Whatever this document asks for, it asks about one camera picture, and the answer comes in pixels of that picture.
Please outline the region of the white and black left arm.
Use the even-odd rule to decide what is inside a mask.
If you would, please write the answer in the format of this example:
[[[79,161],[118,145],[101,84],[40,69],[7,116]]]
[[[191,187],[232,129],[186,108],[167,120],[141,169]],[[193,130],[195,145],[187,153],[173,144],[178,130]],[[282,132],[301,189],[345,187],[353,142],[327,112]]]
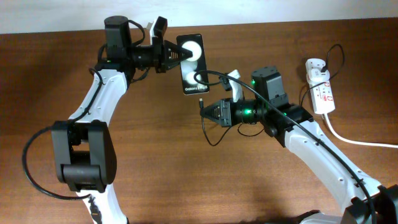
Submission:
[[[51,130],[57,178],[85,203],[93,223],[129,221],[114,190],[117,158],[108,126],[119,100],[138,81],[136,70],[165,73],[192,56],[164,40],[166,18],[151,25],[150,45],[132,41],[130,23],[125,16],[105,19],[106,42],[90,69],[93,83],[79,108]]]

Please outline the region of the black Galaxy smartphone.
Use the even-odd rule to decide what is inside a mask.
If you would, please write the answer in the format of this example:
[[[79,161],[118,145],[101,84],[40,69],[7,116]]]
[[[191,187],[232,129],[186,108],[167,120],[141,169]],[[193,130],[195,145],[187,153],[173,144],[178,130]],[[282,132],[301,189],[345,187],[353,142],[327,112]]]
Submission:
[[[192,52],[193,56],[182,61],[180,70],[182,74],[182,86],[184,95],[197,95],[207,93],[208,85],[198,83],[194,74],[200,70],[206,70],[205,50],[201,34],[179,35],[176,38],[177,45]]]

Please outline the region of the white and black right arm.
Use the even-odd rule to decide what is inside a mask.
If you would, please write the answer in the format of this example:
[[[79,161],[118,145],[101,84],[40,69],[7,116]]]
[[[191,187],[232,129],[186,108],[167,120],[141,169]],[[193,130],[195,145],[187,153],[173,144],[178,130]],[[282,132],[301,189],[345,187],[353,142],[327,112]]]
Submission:
[[[242,82],[236,71],[215,74],[233,96],[201,106],[202,119],[226,129],[261,123],[268,136],[312,170],[343,213],[333,216],[311,210],[280,223],[397,223],[397,186],[386,188],[363,172],[326,137],[307,110],[289,103],[275,67],[252,72],[250,85]]]

